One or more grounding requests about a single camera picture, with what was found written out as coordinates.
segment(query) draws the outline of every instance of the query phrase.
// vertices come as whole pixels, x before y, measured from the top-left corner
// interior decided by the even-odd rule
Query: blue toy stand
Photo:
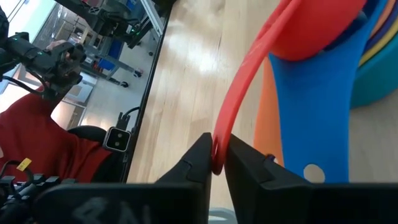
[[[359,60],[387,0],[359,30],[335,48],[308,60],[289,62],[270,55],[279,101],[284,164],[303,177],[309,164],[325,182],[348,182],[349,109]]]

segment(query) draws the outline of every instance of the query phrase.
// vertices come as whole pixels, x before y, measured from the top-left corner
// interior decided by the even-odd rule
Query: white dot
[[[304,177],[312,183],[324,183],[325,173],[315,164],[309,164],[304,168]]]

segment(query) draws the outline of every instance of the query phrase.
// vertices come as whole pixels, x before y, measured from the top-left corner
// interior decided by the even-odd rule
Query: wooden floor
[[[203,132],[259,28],[278,0],[179,0],[175,3],[147,103],[129,182],[153,182]],[[252,144],[261,71],[233,133]],[[352,112],[351,180],[398,180],[398,93]],[[212,207],[232,208],[224,174],[213,178]]]

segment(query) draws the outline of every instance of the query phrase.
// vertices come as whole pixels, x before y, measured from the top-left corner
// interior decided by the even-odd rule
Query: yellow ring
[[[375,44],[371,49],[369,49],[359,61],[359,66],[363,65],[370,58],[372,58],[375,54],[377,54],[388,42],[395,36],[398,31],[398,18],[395,19],[394,23],[391,25],[391,28],[387,31],[387,33],[379,40],[377,44]]]

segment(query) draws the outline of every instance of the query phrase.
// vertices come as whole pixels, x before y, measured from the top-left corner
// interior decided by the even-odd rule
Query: black cable
[[[17,66],[19,62],[17,60],[12,60],[10,62],[4,63],[0,66],[0,70],[6,70],[7,72]]]
[[[30,74],[31,74],[33,77],[35,77],[36,79],[38,79],[38,81],[43,85],[44,91],[46,91],[46,90],[48,89],[48,86],[47,86],[47,84],[45,84],[45,81],[43,80],[42,77],[40,77],[38,74],[36,74],[36,73],[34,73],[34,72],[31,72]]]
[[[127,116],[127,115],[129,115],[131,112],[136,111],[136,110],[139,110],[139,106],[137,106],[137,107],[135,107],[135,108],[132,108],[132,109],[129,109],[124,115]]]
[[[37,90],[34,90],[31,87],[27,86],[25,83],[23,83],[23,82],[21,82],[19,80],[16,80],[15,78],[4,76],[3,79],[8,80],[8,81],[10,81],[12,83],[15,83],[17,86],[23,88],[24,90],[28,91],[29,93],[33,93],[33,94],[40,95],[40,96],[44,95],[44,92],[45,92],[46,88],[48,88],[46,86],[46,84],[44,84],[44,90],[43,91],[37,91]]]
[[[7,161],[0,170],[0,178],[3,177],[6,172],[7,166],[19,166],[21,164],[20,161],[10,160]],[[24,184],[24,187],[29,186],[34,181],[33,172],[29,168],[25,168],[23,171],[27,175],[27,182]]]

